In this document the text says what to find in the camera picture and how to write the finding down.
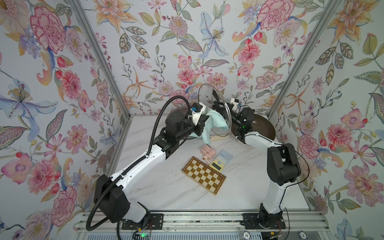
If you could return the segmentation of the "light green cloth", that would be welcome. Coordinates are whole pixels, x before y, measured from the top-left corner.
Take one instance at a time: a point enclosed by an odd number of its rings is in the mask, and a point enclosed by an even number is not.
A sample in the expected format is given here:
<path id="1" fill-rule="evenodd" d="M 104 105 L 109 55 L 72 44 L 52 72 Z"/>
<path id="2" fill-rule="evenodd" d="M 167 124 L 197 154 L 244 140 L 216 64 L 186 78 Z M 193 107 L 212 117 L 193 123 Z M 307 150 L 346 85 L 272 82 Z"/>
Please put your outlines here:
<path id="1" fill-rule="evenodd" d="M 205 126 L 201 134 L 201 138 L 206 145 L 209 145 L 211 143 L 210 132 L 212 128 L 219 128 L 223 131 L 226 131 L 229 129 L 229 127 L 225 118 L 215 110 L 209 109 L 206 113 L 206 117 L 209 118 L 205 121 Z"/>

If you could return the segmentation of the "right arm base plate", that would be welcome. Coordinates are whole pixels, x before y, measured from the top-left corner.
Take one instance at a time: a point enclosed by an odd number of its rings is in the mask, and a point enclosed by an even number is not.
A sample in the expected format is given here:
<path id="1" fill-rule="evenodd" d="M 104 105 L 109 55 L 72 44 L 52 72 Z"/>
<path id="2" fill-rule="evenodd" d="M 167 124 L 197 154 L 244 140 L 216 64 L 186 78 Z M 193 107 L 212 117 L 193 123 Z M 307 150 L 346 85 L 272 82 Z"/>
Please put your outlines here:
<path id="1" fill-rule="evenodd" d="M 264 214 L 261 213 L 244 213 L 241 225 L 246 230 L 285 230 L 286 224 L 281 213 Z"/>

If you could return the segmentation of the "glass pot lid black handle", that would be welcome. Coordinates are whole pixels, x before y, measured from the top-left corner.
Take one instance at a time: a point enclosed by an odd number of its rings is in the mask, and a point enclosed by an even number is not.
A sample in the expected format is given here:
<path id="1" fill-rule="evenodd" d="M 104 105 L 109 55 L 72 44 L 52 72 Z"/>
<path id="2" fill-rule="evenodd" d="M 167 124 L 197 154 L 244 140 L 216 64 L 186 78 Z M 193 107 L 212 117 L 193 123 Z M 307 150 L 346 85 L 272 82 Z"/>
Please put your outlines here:
<path id="1" fill-rule="evenodd" d="M 219 137 L 228 137 L 231 133 L 232 115 L 223 94 L 214 85 L 204 83 L 198 90 L 198 102 L 215 110 L 223 117 L 227 124 L 227 129 L 224 129 L 224 127 L 213 127 L 212 131 Z"/>

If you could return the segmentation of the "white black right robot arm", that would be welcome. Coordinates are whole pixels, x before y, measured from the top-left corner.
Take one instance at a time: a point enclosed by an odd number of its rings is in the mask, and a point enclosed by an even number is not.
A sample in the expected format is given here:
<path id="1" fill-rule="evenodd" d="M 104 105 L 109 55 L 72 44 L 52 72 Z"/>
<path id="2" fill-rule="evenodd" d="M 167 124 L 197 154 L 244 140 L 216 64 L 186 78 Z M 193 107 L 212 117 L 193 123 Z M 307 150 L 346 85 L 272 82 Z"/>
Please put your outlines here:
<path id="1" fill-rule="evenodd" d="M 267 157 L 267 174 L 270 179 L 267 196 L 260 205 L 258 222 L 263 228 L 283 219 L 283 199 L 289 186 L 301 175 L 295 148 L 291 144 L 275 141 L 273 124 L 249 107 L 239 112 L 231 104 L 232 132 L 242 143 L 260 150 Z"/>

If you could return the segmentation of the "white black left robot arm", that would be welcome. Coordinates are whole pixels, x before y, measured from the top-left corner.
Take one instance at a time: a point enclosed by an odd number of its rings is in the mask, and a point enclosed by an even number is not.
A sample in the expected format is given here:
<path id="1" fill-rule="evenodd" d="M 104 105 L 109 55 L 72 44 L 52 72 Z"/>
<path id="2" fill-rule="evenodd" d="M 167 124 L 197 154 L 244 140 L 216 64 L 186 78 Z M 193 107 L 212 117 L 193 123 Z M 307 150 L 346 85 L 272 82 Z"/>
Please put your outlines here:
<path id="1" fill-rule="evenodd" d="M 147 151 L 121 171 L 97 179 L 95 205 L 87 220 L 87 230 L 94 230 L 106 221 L 116 223 L 130 220 L 142 225 L 148 223 L 150 211 L 141 203 L 129 202 L 131 189 L 154 167 L 171 156 L 181 146 L 181 140 L 191 134 L 202 135 L 204 131 L 210 130 L 211 123 L 208 115 L 200 117 L 197 123 L 193 122 L 192 117 L 181 113 L 168 117 L 165 127 L 150 141 Z"/>

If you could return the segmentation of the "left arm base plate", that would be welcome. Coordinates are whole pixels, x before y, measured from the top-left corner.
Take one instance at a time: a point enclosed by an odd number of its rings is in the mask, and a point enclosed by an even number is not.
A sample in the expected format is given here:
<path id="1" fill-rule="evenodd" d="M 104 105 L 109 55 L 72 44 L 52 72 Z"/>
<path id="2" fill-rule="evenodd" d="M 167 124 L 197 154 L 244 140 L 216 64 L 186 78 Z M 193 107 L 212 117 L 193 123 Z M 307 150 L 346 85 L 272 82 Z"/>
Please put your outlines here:
<path id="1" fill-rule="evenodd" d="M 144 218 L 135 223 L 131 220 L 127 220 L 122 223 L 122 230 L 162 230 L 164 223 L 164 214 L 146 214 Z"/>

